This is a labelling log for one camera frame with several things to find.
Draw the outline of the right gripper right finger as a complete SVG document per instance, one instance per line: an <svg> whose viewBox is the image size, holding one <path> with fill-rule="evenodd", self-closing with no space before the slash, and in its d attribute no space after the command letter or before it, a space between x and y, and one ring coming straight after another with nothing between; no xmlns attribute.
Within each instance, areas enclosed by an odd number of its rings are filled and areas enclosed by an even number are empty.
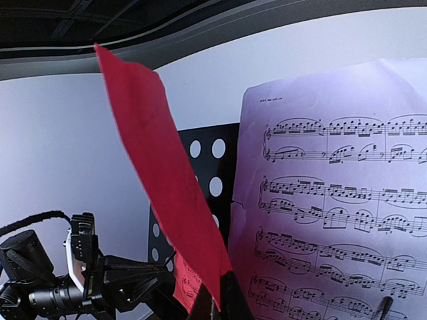
<svg viewBox="0 0 427 320"><path fill-rule="evenodd" d="M233 271L228 271L220 278L220 310L217 312L216 319L255 319Z"/></svg>

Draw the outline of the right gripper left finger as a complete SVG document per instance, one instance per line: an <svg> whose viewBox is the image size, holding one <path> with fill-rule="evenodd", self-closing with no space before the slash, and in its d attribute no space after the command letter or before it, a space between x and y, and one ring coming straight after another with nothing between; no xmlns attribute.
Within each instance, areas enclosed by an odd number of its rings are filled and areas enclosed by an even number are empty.
<svg viewBox="0 0 427 320"><path fill-rule="evenodd" d="M191 311L189 312L188 320L214 320L214 310L214 300L205 285L202 283Z"/></svg>

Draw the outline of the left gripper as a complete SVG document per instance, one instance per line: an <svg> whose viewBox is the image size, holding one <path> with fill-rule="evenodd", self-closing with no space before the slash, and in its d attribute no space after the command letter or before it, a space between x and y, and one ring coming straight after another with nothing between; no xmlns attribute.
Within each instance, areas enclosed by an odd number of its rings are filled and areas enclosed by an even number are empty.
<svg viewBox="0 0 427 320"><path fill-rule="evenodd" d="M106 274L109 277L137 278L104 280ZM171 272L163 263L104 255L89 264L83 275L85 284L79 312L116 315L116 310L121 313L134 310L156 288L157 276L169 277Z"/></svg>

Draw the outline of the white sheet music page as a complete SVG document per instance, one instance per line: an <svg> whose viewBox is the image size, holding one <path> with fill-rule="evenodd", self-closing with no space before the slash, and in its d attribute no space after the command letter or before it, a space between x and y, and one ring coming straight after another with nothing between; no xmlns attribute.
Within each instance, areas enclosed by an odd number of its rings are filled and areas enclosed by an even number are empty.
<svg viewBox="0 0 427 320"><path fill-rule="evenodd" d="M256 319L425 319L426 60L249 88L233 200Z"/></svg>

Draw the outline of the black music stand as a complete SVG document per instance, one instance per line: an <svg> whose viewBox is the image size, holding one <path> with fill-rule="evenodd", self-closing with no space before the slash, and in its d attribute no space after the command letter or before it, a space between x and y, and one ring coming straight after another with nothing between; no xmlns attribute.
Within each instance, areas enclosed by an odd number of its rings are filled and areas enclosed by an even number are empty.
<svg viewBox="0 0 427 320"><path fill-rule="evenodd" d="M232 123L179 132L186 149L192 143L201 144L200 154L189 160L207 204L219 220L223 239L227 239L230 232L238 129L239 125ZM173 296L175 289L188 279L191 277L180 279L174 275L155 292L150 304L152 319L188 318L189 310ZM386 297L374 310L353 297L328 297L314 287L294 289L288 281L272 277L267 271L253 272L242 291L248 304L254 307L254 319L381 319L384 308L392 301Z"/></svg>

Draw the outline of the red paper sheet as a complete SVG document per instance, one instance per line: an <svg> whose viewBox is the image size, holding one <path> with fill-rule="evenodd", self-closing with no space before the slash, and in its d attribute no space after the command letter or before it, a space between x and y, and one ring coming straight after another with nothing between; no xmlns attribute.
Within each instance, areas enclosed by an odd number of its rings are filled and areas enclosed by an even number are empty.
<svg viewBox="0 0 427 320"><path fill-rule="evenodd" d="M232 270L169 110L159 75L94 46L119 135L161 230L224 309L221 282Z"/></svg>

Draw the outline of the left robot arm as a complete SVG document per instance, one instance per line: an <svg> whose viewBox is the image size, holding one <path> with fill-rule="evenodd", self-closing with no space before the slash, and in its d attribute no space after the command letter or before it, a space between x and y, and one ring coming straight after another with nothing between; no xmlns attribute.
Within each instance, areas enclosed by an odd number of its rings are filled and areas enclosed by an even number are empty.
<svg viewBox="0 0 427 320"><path fill-rule="evenodd" d="M60 218L69 224L64 242L68 273L55 276L54 266L30 225ZM62 211L31 215L1 228L1 286L4 319L64 319L91 315L115 319L116 313L147 303L171 273L166 263L134 261L104 255L95 233L95 217L84 212L72 217Z"/></svg>

